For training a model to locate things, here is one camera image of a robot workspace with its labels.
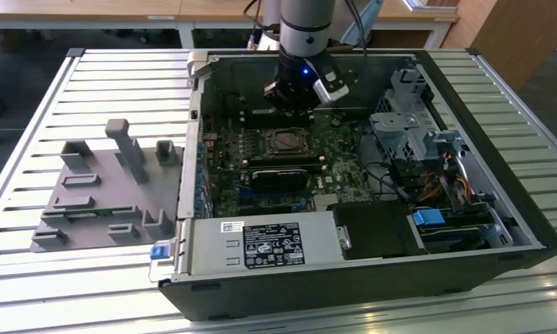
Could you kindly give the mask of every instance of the blue tab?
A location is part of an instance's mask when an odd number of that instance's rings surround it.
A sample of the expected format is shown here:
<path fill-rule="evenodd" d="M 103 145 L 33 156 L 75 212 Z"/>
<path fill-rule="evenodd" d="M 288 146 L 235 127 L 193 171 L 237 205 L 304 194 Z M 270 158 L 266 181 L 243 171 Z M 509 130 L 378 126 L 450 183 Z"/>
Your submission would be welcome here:
<path fill-rule="evenodd" d="M 438 209 L 417 210 L 417 212 L 412 214 L 412 219 L 416 226 L 445 224 L 445 219 Z"/>
<path fill-rule="evenodd" d="M 150 260 L 162 260 L 169 258 L 169 245 L 151 246 L 150 248 Z"/>

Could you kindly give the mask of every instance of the warning label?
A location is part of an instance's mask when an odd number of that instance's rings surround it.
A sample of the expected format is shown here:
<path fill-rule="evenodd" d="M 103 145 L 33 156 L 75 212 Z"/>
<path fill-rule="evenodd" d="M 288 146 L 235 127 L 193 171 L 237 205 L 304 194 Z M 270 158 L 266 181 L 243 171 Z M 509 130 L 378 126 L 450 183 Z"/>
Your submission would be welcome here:
<path fill-rule="evenodd" d="M 243 226 L 243 255 L 247 269 L 304 264 L 298 223 Z"/>

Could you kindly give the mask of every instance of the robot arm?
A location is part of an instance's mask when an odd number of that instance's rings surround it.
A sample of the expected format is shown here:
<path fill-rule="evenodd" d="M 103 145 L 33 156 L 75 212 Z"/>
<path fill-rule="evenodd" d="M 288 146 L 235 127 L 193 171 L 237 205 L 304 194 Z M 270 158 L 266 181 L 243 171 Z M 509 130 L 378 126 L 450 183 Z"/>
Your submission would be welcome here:
<path fill-rule="evenodd" d="M 360 16 L 365 17 L 361 22 L 344 7 L 350 9 L 352 3 L 353 0 L 280 2 L 278 70 L 265 89 L 265 99 L 288 116 L 302 116 L 318 104 L 330 104 L 349 93 L 356 74 L 338 70 L 326 51 L 328 41 L 330 37 L 345 43 L 361 40 L 360 32 L 369 31 L 381 0 L 357 0 L 362 3 Z"/>

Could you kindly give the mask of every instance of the barcode label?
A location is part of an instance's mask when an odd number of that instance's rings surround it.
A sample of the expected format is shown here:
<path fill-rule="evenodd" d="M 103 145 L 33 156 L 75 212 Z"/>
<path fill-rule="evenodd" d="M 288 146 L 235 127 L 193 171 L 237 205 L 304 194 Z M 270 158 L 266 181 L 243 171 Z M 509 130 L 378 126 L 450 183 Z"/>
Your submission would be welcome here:
<path fill-rule="evenodd" d="M 221 232 L 241 232 L 243 230 L 242 221 L 223 221 L 221 223 Z"/>
<path fill-rule="evenodd" d="M 149 15 L 147 19 L 175 19 L 175 17 L 165 15 Z"/>

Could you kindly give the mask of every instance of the white table leg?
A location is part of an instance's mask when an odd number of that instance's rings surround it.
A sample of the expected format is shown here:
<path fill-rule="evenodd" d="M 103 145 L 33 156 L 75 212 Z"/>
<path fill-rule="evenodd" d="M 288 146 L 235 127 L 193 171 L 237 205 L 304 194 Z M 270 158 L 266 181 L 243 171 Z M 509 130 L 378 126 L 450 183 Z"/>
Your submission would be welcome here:
<path fill-rule="evenodd" d="M 193 22 L 177 22 L 178 39 L 182 43 L 182 49 L 194 48 L 194 36 L 191 31 L 194 30 Z"/>
<path fill-rule="evenodd" d="M 436 25 L 436 28 L 430 31 L 429 37 L 426 38 L 425 49 L 438 49 L 442 46 L 450 25 L 450 22 L 441 22 Z"/>

